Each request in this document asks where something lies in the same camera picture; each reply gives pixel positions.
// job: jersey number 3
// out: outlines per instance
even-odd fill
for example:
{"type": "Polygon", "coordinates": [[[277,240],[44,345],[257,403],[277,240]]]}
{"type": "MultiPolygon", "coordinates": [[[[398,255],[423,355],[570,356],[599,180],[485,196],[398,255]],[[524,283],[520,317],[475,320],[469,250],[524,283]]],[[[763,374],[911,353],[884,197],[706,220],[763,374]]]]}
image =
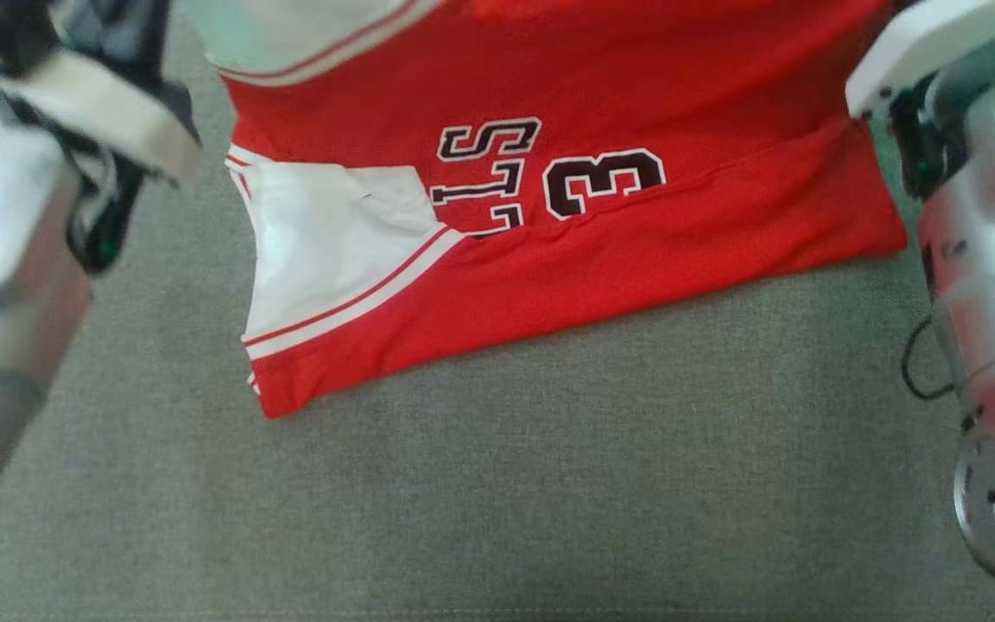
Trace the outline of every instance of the jersey number 3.
{"type": "MultiPolygon", "coordinates": [[[[432,205],[447,205],[455,200],[495,197],[500,205],[490,208],[495,227],[473,236],[492,236],[524,224],[521,186],[525,156],[532,152],[544,124],[536,117],[509,118],[482,123],[477,130],[469,125],[446,127],[440,137],[437,156],[443,162],[474,161],[493,156],[493,177],[481,184],[466,186],[433,185],[432,205]]],[[[666,182],[661,159],[647,149],[605,152],[597,156],[553,159],[542,175],[542,193],[548,213],[565,220],[586,212],[586,198],[604,194],[632,194],[666,182]],[[621,178],[630,176],[632,181],[621,178]]]]}

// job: black cable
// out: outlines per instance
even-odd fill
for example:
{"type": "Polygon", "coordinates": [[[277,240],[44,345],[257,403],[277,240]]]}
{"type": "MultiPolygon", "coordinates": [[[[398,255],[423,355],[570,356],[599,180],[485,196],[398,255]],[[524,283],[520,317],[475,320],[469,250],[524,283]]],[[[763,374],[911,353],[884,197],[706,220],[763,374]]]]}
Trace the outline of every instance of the black cable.
{"type": "Polygon", "coordinates": [[[909,371],[909,363],[912,361],[912,353],[916,350],[916,342],[919,341],[920,335],[923,331],[928,330],[931,326],[931,315],[924,318],[923,322],[916,324],[916,329],[913,329],[912,334],[909,335],[908,342],[904,344],[904,355],[901,357],[901,378],[904,378],[904,385],[909,387],[909,392],[912,395],[916,395],[917,398],[923,399],[924,402],[932,401],[932,399],[939,399],[944,397],[947,393],[952,393],[954,390],[954,383],[950,383],[945,386],[941,386],[940,389],[929,390],[924,392],[920,390],[919,386],[916,386],[916,381],[912,379],[912,373],[909,371]]]}

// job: white side panel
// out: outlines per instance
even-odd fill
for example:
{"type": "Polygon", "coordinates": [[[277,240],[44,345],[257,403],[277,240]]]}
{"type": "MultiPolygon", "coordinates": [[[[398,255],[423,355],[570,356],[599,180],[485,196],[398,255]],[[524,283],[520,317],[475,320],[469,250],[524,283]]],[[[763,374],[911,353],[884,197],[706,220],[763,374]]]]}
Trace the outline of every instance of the white side panel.
{"type": "Polygon", "coordinates": [[[371,295],[445,229],[412,167],[269,162],[240,174],[257,243],[245,341],[371,295]]]}
{"type": "Polygon", "coordinates": [[[995,39],[995,0],[923,0],[889,23],[846,82],[853,117],[884,113],[897,93],[995,39]]]}
{"type": "Polygon", "coordinates": [[[400,270],[392,272],[391,277],[386,282],[380,283],[379,287],[371,288],[362,295],[352,296],[349,304],[334,314],[315,316],[315,321],[303,322],[300,326],[294,327],[293,330],[272,336],[271,339],[248,344],[249,357],[260,359],[276,354],[276,352],[288,350],[290,347],[298,346],[310,339],[319,338],[319,336],[331,332],[337,327],[342,327],[352,320],[362,318],[363,315],[369,314],[375,308],[382,307],[383,304],[390,302],[395,295],[400,294],[412,282],[420,278],[462,239],[462,233],[455,232],[453,229],[446,227],[434,229],[425,237],[422,251],[404,263],[400,270]]]}

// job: white jersey trim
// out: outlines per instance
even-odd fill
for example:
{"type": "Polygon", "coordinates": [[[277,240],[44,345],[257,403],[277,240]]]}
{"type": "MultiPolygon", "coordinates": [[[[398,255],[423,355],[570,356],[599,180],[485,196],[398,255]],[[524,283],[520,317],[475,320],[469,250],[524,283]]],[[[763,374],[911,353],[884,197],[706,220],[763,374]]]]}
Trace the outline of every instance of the white jersey trim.
{"type": "MultiPolygon", "coordinates": [[[[332,20],[334,15],[331,11],[332,5],[327,3],[324,7],[317,7],[316,4],[308,4],[309,0],[300,0],[308,7],[307,12],[325,13],[320,16],[321,20],[332,20]]],[[[240,71],[233,67],[225,67],[221,54],[216,50],[210,51],[211,59],[218,59],[214,62],[218,74],[233,81],[252,84],[253,86],[291,86],[321,75],[332,68],[340,66],[347,60],[371,51],[380,46],[398,33],[406,30],[418,23],[423,17],[429,15],[432,10],[439,7],[441,0],[403,0],[399,7],[378,19],[370,19],[367,23],[355,23],[354,30],[348,32],[342,39],[336,41],[310,41],[308,38],[300,38],[303,48],[290,48],[277,52],[273,58],[249,59],[248,63],[254,67],[272,67],[271,70],[240,71]]],[[[260,10],[269,8],[271,3],[279,4],[280,11],[287,11],[287,0],[257,0],[257,5],[262,5],[260,10]]],[[[191,12],[191,20],[198,21],[198,17],[191,12]]],[[[233,21],[227,27],[228,35],[217,35],[217,42],[213,47],[225,46],[232,39],[246,38],[251,30],[281,28],[277,21],[264,21],[262,24],[233,21]]],[[[218,24],[213,23],[212,30],[217,30],[218,24]]],[[[256,32],[257,35],[265,35],[264,32],[256,32]]]]}
{"type": "Polygon", "coordinates": [[[225,165],[235,169],[241,169],[251,164],[268,164],[268,162],[273,162],[273,159],[261,156],[260,154],[253,154],[249,150],[244,149],[244,147],[238,147],[237,145],[229,145],[229,154],[225,158],[225,165]]]}
{"type": "Polygon", "coordinates": [[[403,265],[402,270],[389,281],[383,283],[382,286],[357,296],[357,298],[352,299],[352,302],[338,307],[339,311],[329,311],[328,315],[315,322],[304,324],[304,326],[299,324],[293,330],[271,336],[271,338],[262,341],[250,340],[246,344],[249,358],[254,361],[254,359],[269,357],[272,354],[288,350],[290,347],[299,346],[311,339],[319,338],[323,334],[339,329],[348,322],[362,318],[409,287],[464,237],[462,233],[449,229],[446,225],[440,225],[428,237],[428,241],[426,241],[428,248],[420,252],[417,257],[412,258],[411,263],[403,265]]]}

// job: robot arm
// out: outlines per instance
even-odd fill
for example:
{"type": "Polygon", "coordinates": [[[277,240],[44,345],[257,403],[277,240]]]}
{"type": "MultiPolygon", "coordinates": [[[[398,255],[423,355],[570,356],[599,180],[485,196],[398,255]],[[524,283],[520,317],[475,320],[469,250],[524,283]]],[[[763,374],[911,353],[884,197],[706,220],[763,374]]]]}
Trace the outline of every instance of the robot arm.
{"type": "Polygon", "coordinates": [[[168,0],[84,3],[59,34],[47,4],[0,0],[0,472],[143,180],[186,181],[201,159],[189,96],[159,73],[168,0]]]}
{"type": "Polygon", "coordinates": [[[995,576],[995,0],[925,0],[889,25],[846,86],[887,117],[919,225],[932,319],[965,415],[954,504],[995,576]]]}

